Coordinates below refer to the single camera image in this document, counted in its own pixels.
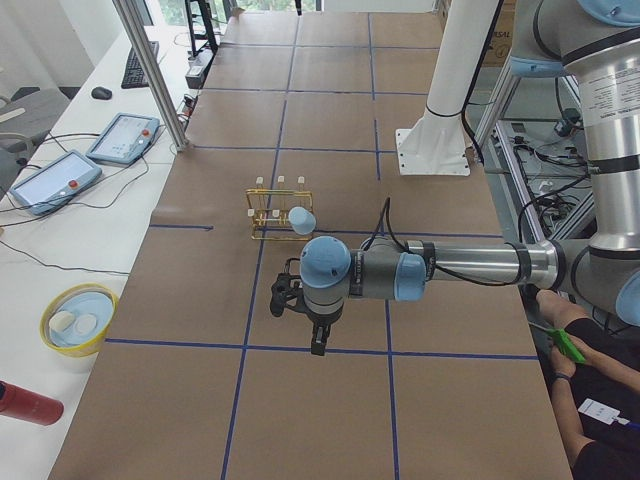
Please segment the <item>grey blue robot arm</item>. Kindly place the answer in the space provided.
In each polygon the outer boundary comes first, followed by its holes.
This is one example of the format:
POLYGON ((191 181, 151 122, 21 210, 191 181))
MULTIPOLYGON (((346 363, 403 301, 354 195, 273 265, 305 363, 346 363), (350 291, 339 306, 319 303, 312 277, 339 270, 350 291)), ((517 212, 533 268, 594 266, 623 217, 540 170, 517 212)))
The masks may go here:
POLYGON ((431 279, 561 290, 639 321, 639 5, 521 1, 512 64, 522 76, 570 74, 578 84, 597 229, 588 240, 453 245, 370 238, 349 249, 322 236, 300 257, 296 307, 324 353, 347 298, 416 301, 431 279))

